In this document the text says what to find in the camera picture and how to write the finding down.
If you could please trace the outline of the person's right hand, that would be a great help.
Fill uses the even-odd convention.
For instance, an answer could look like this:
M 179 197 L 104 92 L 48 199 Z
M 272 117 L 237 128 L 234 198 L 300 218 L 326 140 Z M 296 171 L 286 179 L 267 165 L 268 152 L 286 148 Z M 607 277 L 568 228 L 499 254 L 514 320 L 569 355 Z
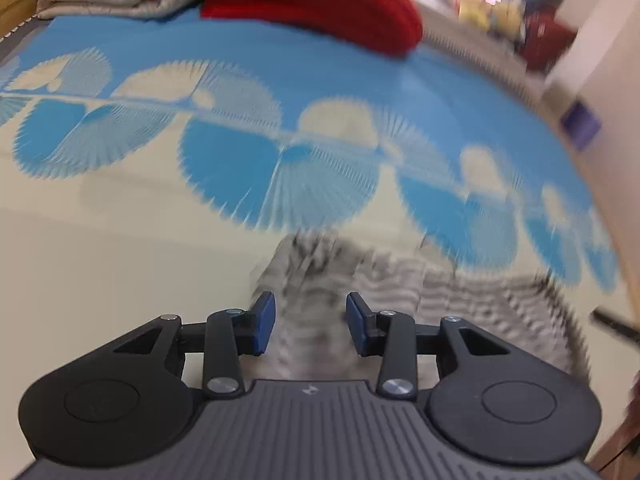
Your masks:
M 627 406 L 627 416 L 634 422 L 638 422 L 640 417 L 640 372 L 634 378 L 634 384 L 630 390 L 631 398 Z

